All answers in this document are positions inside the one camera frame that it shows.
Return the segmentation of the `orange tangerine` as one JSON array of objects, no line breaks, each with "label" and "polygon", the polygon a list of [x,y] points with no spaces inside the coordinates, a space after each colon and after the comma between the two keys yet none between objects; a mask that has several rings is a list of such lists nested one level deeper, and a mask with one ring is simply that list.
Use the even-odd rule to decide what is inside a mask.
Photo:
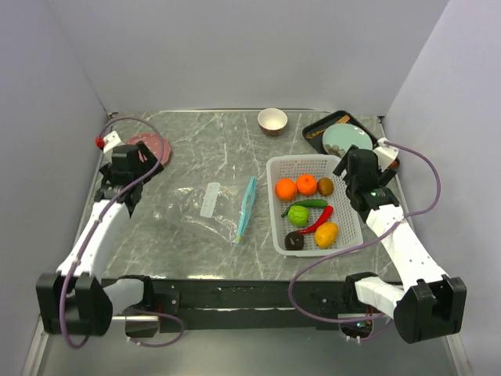
[{"label": "orange tangerine", "polygon": [[296,180],[297,192],[303,196],[311,196],[317,191],[317,182],[313,175],[304,174]]},{"label": "orange tangerine", "polygon": [[281,201],[292,201],[297,196],[297,185],[292,179],[280,179],[275,185],[275,194]]}]

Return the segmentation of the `yellow orange mango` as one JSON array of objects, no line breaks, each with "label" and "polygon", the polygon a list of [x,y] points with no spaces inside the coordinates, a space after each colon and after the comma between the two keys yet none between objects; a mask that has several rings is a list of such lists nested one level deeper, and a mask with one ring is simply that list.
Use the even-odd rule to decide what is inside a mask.
[{"label": "yellow orange mango", "polygon": [[339,229],[337,224],[333,222],[325,222],[315,231],[315,244],[321,249],[328,248],[335,243],[338,233]]}]

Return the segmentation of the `green wrinkled fruit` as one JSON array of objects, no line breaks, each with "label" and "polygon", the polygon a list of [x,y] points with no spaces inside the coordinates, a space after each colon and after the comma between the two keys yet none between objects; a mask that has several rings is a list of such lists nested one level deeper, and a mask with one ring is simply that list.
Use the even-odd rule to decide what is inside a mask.
[{"label": "green wrinkled fruit", "polygon": [[296,227],[305,227],[308,223],[309,210],[300,205],[293,205],[287,213],[290,223]]}]

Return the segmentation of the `clear zip top bag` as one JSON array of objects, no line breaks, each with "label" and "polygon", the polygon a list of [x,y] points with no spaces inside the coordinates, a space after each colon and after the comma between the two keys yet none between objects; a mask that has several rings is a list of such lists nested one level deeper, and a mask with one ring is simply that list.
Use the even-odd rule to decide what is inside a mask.
[{"label": "clear zip top bag", "polygon": [[196,237],[239,244],[256,196],[255,176],[180,181],[164,199],[162,216]]}]

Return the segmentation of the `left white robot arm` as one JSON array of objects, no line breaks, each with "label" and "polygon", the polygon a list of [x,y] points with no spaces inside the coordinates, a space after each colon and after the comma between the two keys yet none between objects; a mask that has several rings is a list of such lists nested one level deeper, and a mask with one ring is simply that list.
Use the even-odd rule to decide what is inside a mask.
[{"label": "left white robot arm", "polygon": [[156,305],[153,281],[128,275],[104,287],[103,270],[112,245],[131,218],[142,188],[163,166],[144,142],[113,148],[92,214],[77,243],[54,273],[43,273],[36,294],[45,331],[49,334],[102,336],[113,316],[131,308],[140,315]]}]

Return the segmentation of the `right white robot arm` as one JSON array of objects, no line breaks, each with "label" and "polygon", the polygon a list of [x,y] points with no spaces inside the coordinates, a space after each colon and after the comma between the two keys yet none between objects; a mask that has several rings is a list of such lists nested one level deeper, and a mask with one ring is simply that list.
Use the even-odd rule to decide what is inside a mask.
[{"label": "right white robot arm", "polygon": [[386,186],[380,154],[351,146],[334,169],[361,220],[374,232],[398,271],[402,285],[382,281],[375,273],[346,277],[342,301],[352,312],[372,306],[395,322],[407,343],[460,332],[467,287],[450,277],[420,243],[398,199]]}]

